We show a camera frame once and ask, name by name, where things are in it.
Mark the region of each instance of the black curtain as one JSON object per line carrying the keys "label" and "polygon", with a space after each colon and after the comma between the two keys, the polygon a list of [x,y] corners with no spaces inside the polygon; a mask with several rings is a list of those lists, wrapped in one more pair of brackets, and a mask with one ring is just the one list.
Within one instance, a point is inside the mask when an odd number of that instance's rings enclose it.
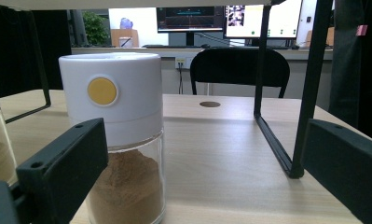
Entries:
{"label": "black curtain", "polygon": [[372,0],[336,0],[334,18],[329,112],[372,137]]}
{"label": "black curtain", "polygon": [[[0,6],[0,97],[41,89],[31,24],[25,11]],[[62,89],[58,58],[71,54],[65,10],[33,11],[48,86]]]}

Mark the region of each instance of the computer screen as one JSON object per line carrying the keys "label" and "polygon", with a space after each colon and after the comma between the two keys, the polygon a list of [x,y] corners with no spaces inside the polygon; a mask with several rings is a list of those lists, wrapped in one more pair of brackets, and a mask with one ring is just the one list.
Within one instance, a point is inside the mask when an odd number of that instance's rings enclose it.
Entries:
{"label": "computer screen", "polygon": [[157,7],[158,33],[186,33],[193,45],[196,32],[223,31],[223,7]]}
{"label": "computer screen", "polygon": [[[302,0],[286,0],[272,6],[268,38],[296,39]],[[263,5],[225,6],[224,38],[253,39],[261,35]]]}

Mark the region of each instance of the power outlet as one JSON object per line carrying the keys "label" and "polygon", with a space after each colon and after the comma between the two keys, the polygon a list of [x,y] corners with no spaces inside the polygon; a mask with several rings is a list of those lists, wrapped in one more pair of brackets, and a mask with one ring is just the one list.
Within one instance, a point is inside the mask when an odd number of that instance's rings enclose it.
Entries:
{"label": "power outlet", "polygon": [[186,58],[175,58],[174,68],[186,68]]}
{"label": "power outlet", "polygon": [[174,60],[174,68],[179,68],[179,64],[181,65],[182,69],[189,69],[191,66],[191,62],[194,57],[176,57]]}

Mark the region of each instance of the chair backrest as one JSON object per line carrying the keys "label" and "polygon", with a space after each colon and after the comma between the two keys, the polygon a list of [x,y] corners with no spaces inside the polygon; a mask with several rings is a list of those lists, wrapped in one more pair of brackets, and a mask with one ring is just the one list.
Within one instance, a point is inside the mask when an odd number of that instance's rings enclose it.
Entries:
{"label": "chair backrest", "polygon": [[[206,49],[195,56],[190,66],[192,93],[196,82],[255,85],[258,48]],[[284,97],[290,67],[277,51],[267,49],[264,59],[263,86],[281,88]]]}

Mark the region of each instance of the white desk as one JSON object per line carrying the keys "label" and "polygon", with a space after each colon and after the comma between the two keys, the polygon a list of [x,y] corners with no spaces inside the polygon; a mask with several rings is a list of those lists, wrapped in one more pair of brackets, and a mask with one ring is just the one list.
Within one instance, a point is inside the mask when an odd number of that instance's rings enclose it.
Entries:
{"label": "white desk", "polygon": [[[7,125],[20,163],[70,128],[62,91],[52,107]],[[166,223],[360,223],[308,172],[289,179],[253,117],[254,98],[163,95]],[[215,101],[219,107],[199,105]],[[1,99],[6,117],[43,104],[40,91]],[[269,127],[292,155],[300,100],[262,101]],[[316,119],[344,122],[316,107]],[[89,223],[82,205],[72,223]]]}

